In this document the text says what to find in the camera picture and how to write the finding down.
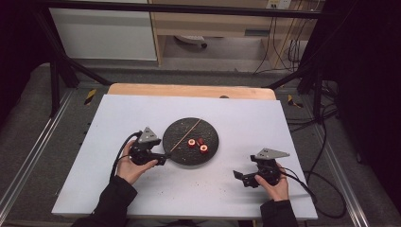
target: human hand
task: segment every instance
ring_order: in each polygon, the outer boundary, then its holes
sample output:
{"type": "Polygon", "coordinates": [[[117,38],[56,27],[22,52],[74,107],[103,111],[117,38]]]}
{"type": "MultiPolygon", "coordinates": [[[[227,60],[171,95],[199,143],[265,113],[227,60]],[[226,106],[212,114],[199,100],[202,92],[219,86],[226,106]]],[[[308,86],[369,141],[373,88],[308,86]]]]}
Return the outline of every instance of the human hand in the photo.
{"type": "MultiPolygon", "coordinates": [[[[277,166],[280,168],[280,171],[286,172],[283,167],[277,163],[277,166]]],[[[265,188],[266,192],[271,196],[274,201],[287,201],[289,198],[288,195],[288,182],[287,177],[283,174],[280,175],[280,181],[275,186],[270,185],[265,181],[261,176],[254,176],[256,181],[265,188]]]]}
{"type": "Polygon", "coordinates": [[[138,166],[137,164],[133,163],[129,156],[130,148],[133,142],[135,141],[129,141],[129,143],[124,147],[123,156],[128,156],[120,159],[117,167],[117,176],[126,180],[130,184],[135,183],[145,171],[157,164],[157,160],[152,160],[142,166],[138,166]]]}

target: white table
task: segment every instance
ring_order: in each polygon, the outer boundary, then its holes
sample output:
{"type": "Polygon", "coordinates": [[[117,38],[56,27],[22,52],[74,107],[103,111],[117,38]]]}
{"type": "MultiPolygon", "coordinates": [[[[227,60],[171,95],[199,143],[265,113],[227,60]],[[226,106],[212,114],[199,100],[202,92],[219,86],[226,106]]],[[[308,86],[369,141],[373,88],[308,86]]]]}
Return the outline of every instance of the white table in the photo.
{"type": "MultiPolygon", "coordinates": [[[[277,161],[305,181],[279,101],[105,95],[52,213],[65,217],[90,214],[126,138],[147,126],[163,138],[171,123],[185,117],[198,117],[215,127],[217,154],[200,166],[167,161],[147,171],[134,184],[139,194],[128,209],[128,217],[260,218],[259,206],[268,199],[266,192],[262,187],[245,188],[234,178],[233,170],[255,172],[250,155],[262,148],[290,153],[277,161]]],[[[157,146],[152,151],[163,153],[163,148],[157,146]]],[[[317,218],[309,195],[298,183],[288,182],[296,218],[317,218]]]]}

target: white wall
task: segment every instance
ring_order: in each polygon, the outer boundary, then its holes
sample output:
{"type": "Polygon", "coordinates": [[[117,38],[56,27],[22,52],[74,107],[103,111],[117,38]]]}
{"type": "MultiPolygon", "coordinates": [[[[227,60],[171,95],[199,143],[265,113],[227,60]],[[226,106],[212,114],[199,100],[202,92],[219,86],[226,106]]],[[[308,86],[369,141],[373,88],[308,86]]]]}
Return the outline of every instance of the white wall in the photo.
{"type": "Polygon", "coordinates": [[[148,12],[83,9],[50,9],[50,12],[71,58],[156,61],[148,12]]]}

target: floor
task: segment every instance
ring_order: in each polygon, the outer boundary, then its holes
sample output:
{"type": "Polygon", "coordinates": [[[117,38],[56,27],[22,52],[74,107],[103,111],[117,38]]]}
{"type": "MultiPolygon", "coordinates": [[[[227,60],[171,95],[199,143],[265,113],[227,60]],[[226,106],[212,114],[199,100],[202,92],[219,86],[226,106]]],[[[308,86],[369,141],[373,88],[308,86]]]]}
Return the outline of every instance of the floor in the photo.
{"type": "MultiPolygon", "coordinates": [[[[158,66],[156,62],[139,61],[84,61],[85,65],[102,77],[119,82],[138,83],[173,83],[197,85],[226,85],[259,87],[268,85],[288,73],[290,70],[266,71],[253,74],[261,64],[264,50],[257,39],[228,39],[206,38],[208,47],[183,44],[169,37],[166,43],[164,64],[158,66]]],[[[286,66],[290,62],[283,59],[286,66]]],[[[269,62],[263,61],[260,70],[270,70],[269,62]]],[[[66,89],[66,94],[72,98],[58,126],[51,132],[51,138],[40,149],[40,157],[32,163],[27,171],[27,177],[22,182],[18,198],[9,201],[12,208],[2,210],[1,218],[7,216],[6,224],[17,223],[18,226],[66,226],[74,221],[73,218],[55,217],[50,214],[57,198],[57,192],[68,175],[69,168],[79,151],[79,144],[84,140],[85,132],[96,112],[96,107],[107,87],[95,84],[92,80],[79,75],[82,83],[76,90],[66,89]],[[92,88],[97,88],[96,96],[91,105],[83,102],[92,88]]],[[[288,122],[291,118],[308,119],[307,108],[310,96],[299,96],[294,80],[275,91],[277,98],[282,101],[283,109],[288,122]],[[297,105],[288,105],[288,95],[292,95],[297,105]]],[[[49,121],[50,92],[47,68],[38,68],[26,87],[20,103],[12,110],[7,123],[0,130],[0,160],[3,160],[3,169],[0,173],[0,195],[7,195],[14,177],[26,157],[31,154],[38,137],[49,121]]],[[[330,103],[325,98],[323,104],[330,103]]],[[[298,126],[289,126],[291,130],[298,126]]],[[[331,117],[326,120],[327,137],[326,153],[318,162],[316,172],[322,174],[329,182],[340,186],[338,173],[330,165],[330,156],[327,150],[331,149],[340,162],[341,169],[348,180],[358,205],[360,205],[366,223],[359,225],[353,221],[354,214],[346,213],[342,218],[328,218],[319,214],[318,220],[311,220],[310,226],[401,226],[399,213],[394,209],[391,201],[381,188],[374,173],[368,166],[357,162],[352,144],[348,140],[340,119],[331,117]]],[[[304,169],[310,169],[322,146],[322,127],[311,125],[292,134],[300,163],[304,169]]],[[[309,186],[316,190],[319,199],[318,206],[330,214],[338,214],[342,204],[337,192],[327,183],[318,178],[311,178],[309,186]]],[[[5,204],[4,198],[0,208],[5,204]]]]}

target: gray carpet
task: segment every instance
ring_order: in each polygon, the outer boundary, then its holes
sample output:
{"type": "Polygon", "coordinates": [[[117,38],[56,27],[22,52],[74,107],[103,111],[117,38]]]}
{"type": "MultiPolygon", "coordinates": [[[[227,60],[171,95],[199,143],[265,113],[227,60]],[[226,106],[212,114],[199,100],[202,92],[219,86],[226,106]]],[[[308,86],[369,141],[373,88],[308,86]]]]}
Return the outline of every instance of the gray carpet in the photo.
{"type": "MultiPolygon", "coordinates": [[[[282,77],[282,74],[269,74],[251,76],[246,73],[207,73],[187,71],[163,71],[158,70],[95,70],[101,76],[118,82],[136,83],[166,83],[166,84],[198,84],[198,85],[243,85],[258,87],[270,84],[272,81],[282,77]]],[[[9,121],[1,129],[0,153],[3,160],[1,172],[1,190],[4,193],[10,184],[12,177],[24,161],[36,138],[39,136],[44,122],[50,113],[49,108],[49,87],[38,86],[48,84],[48,71],[40,68],[33,75],[29,82],[23,99],[10,115],[9,121]]],[[[287,105],[287,92],[293,91],[296,86],[294,80],[286,89],[277,91],[277,98],[282,100],[286,117],[306,118],[308,117],[305,108],[297,108],[287,105]]],[[[56,201],[55,193],[62,188],[63,182],[68,175],[76,155],[79,151],[79,143],[84,140],[85,132],[89,129],[90,123],[95,115],[96,108],[101,100],[102,94],[107,88],[98,89],[90,106],[84,106],[83,102],[90,88],[79,88],[75,91],[63,119],[54,131],[52,138],[47,144],[44,153],[38,164],[33,169],[26,186],[12,207],[8,220],[34,220],[34,221],[55,221],[72,222],[71,218],[56,217],[50,214],[56,201]]],[[[394,209],[389,198],[377,182],[375,175],[368,166],[362,166],[356,162],[353,148],[347,140],[340,120],[332,118],[327,120],[327,130],[330,143],[338,155],[341,165],[348,173],[348,178],[353,186],[357,198],[361,203],[367,219],[373,226],[401,226],[401,218],[394,209]]],[[[321,147],[316,132],[312,127],[296,131],[292,138],[300,158],[303,169],[310,169],[316,155],[321,147]]],[[[324,157],[319,161],[316,172],[322,174],[330,182],[334,178],[328,168],[324,157]]],[[[341,202],[338,195],[327,186],[327,184],[315,178],[311,178],[310,188],[318,197],[318,206],[330,214],[337,214],[341,209],[341,202]]],[[[319,214],[318,220],[311,220],[308,225],[312,226],[353,226],[352,220],[346,215],[340,219],[331,219],[319,214]]]]}

